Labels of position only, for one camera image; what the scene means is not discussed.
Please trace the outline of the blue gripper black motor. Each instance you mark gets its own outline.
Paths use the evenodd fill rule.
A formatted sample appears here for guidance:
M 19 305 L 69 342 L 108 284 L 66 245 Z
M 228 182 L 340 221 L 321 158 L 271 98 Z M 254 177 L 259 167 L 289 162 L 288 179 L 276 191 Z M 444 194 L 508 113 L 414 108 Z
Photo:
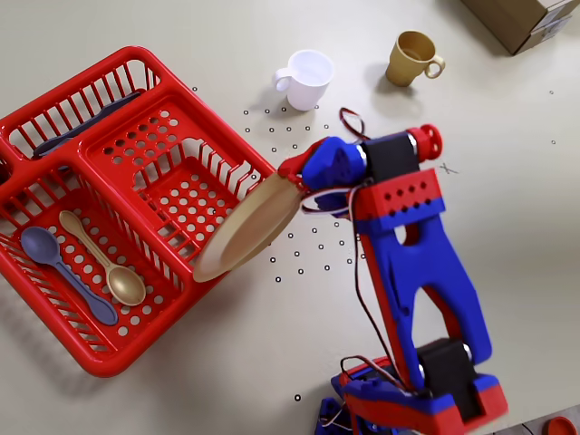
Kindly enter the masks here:
M 276 173 L 300 190 L 329 189 L 354 185 L 366 176 L 367 159 L 361 145 L 328 137 L 306 151 L 286 159 Z M 335 218 L 348 216 L 349 193 L 337 191 L 319 196 L 318 209 Z

